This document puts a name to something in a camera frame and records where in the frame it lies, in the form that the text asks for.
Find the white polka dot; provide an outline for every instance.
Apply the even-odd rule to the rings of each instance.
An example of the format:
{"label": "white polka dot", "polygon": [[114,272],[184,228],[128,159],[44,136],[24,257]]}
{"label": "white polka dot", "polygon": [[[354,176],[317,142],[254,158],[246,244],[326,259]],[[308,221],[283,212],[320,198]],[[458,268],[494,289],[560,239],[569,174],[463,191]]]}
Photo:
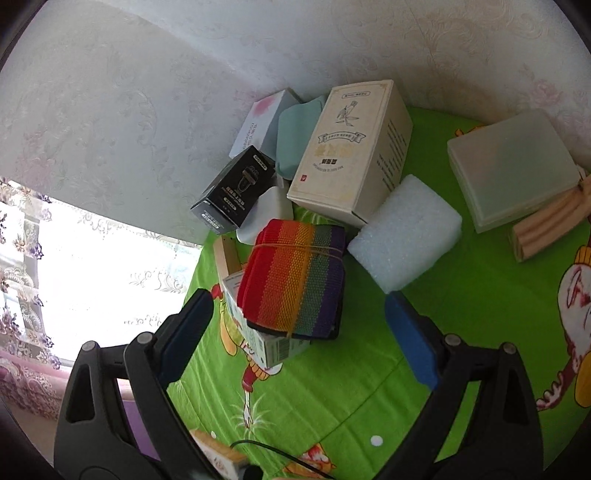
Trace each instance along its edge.
{"label": "white polka dot", "polygon": [[379,435],[374,435],[369,441],[374,447],[379,447],[384,443],[384,439]]}

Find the purple object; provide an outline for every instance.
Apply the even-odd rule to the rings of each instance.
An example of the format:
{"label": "purple object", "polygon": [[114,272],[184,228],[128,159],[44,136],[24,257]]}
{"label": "purple object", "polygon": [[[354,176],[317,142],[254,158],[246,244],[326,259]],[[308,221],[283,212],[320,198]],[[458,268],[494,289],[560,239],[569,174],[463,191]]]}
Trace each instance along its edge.
{"label": "purple object", "polygon": [[134,434],[135,441],[138,444],[139,451],[144,455],[152,457],[156,460],[160,460],[154,445],[152,445],[152,441],[150,440],[150,436],[148,435],[146,427],[144,427],[142,417],[139,415],[138,406],[133,400],[124,400],[123,407],[125,409],[125,414],[127,415],[127,420],[129,421],[131,431]]}

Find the sheer lace curtain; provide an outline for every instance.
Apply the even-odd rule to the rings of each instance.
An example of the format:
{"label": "sheer lace curtain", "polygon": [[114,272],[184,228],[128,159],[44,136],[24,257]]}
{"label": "sheer lace curtain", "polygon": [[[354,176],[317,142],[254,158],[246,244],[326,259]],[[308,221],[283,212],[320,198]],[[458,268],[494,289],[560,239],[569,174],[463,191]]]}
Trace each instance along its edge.
{"label": "sheer lace curtain", "polygon": [[119,345],[155,331],[180,309],[200,247],[7,179],[0,202],[0,394],[57,418],[82,343]]}

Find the cartoon hand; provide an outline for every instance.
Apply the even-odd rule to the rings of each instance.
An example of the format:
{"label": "cartoon hand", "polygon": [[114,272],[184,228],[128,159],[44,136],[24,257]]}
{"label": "cartoon hand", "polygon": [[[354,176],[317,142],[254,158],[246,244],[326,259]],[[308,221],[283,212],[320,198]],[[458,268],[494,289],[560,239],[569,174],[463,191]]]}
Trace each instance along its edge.
{"label": "cartoon hand", "polygon": [[254,422],[252,421],[252,415],[251,415],[251,409],[248,405],[244,405],[244,426],[249,429],[250,427],[252,427],[252,424]]}
{"label": "cartoon hand", "polygon": [[560,400],[562,400],[562,386],[563,386],[564,378],[562,372],[558,373],[558,382],[552,382],[549,390],[544,392],[542,398],[539,398],[535,401],[536,406],[538,407],[538,411],[540,410],[548,410],[549,408],[554,408]]}

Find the metal pivot screw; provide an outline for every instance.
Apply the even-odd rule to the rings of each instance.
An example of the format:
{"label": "metal pivot screw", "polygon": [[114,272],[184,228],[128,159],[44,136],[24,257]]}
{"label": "metal pivot screw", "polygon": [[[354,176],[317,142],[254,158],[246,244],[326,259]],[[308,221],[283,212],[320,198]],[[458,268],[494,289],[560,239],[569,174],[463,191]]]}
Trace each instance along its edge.
{"label": "metal pivot screw", "polygon": [[145,345],[146,343],[150,343],[152,341],[152,335],[150,332],[142,332],[138,335],[138,343]]}
{"label": "metal pivot screw", "polygon": [[461,344],[462,339],[459,338],[455,333],[449,333],[445,336],[445,342],[449,346],[458,346]]}
{"label": "metal pivot screw", "polygon": [[89,340],[84,345],[82,345],[82,349],[85,352],[90,352],[96,346],[96,342],[94,340]]}
{"label": "metal pivot screw", "polygon": [[517,353],[517,347],[513,345],[511,342],[503,343],[503,350],[505,351],[505,353],[508,353],[509,355]]}

